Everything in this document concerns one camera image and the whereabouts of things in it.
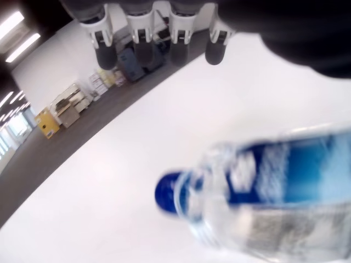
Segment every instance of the white wall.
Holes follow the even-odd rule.
[[[154,8],[164,16],[169,14],[168,2],[155,2]],[[127,25],[119,5],[109,5],[114,32]],[[206,4],[195,21],[195,30],[209,26],[213,5]],[[163,24],[155,14],[155,24]],[[31,102],[40,112],[72,83],[77,83],[89,94],[89,76],[99,68],[91,41],[77,21],[72,21],[55,36],[31,53],[13,71],[12,75]]]

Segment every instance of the robotic hand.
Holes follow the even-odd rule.
[[[117,54],[112,44],[112,25],[104,0],[61,0],[69,14],[77,19],[89,33],[101,68],[109,70],[116,65]],[[143,66],[153,60],[152,34],[154,31],[153,0],[112,0],[123,9],[133,37],[137,59]],[[187,62],[189,43],[194,32],[194,21],[206,0],[171,0],[169,30],[171,34],[171,60],[177,66]],[[219,64],[233,30],[213,14],[206,59]]]
[[[112,26],[107,0],[61,0],[67,11],[87,29],[99,65],[115,66]],[[109,0],[124,10],[135,53],[143,65],[152,61],[153,0]],[[351,77],[351,1],[349,0],[169,0],[171,59],[187,61],[194,20],[206,2],[216,11],[210,25],[206,59],[221,62],[235,32],[259,33],[264,44],[286,60],[309,66],[330,77]]]

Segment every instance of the plastic bottle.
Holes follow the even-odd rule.
[[[351,133],[219,144],[199,165],[165,175],[158,206],[212,247],[271,262],[351,253]]]

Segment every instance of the fluorescent light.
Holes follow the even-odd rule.
[[[13,110],[10,110],[9,113],[7,113],[7,115],[4,117],[4,121],[6,121],[6,119],[10,116],[10,114],[13,112]]]
[[[8,32],[10,32],[16,25],[18,25],[24,17],[17,11],[12,14],[4,23],[0,25],[0,39],[2,39]]]
[[[18,92],[17,95],[12,99],[12,101],[10,101],[10,104],[14,103],[15,100],[23,93],[23,90]]]
[[[14,114],[16,113],[16,110],[14,110],[11,114],[10,114],[10,118],[12,117],[12,116],[14,116]]]
[[[6,62],[14,61],[24,50],[26,50],[38,38],[40,38],[40,35],[38,33],[35,33],[34,35],[32,35],[22,45],[20,45],[18,49],[13,51],[13,53],[7,58]]]
[[[10,92],[6,95],[6,97],[4,97],[4,99],[0,102],[0,108],[5,104],[5,102],[11,97],[12,94],[13,92]]]

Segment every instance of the desk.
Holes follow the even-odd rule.
[[[326,78],[238,34],[126,109],[63,163],[0,230],[6,263],[261,262],[205,249],[154,201],[159,177],[219,140],[349,119],[351,81]]]

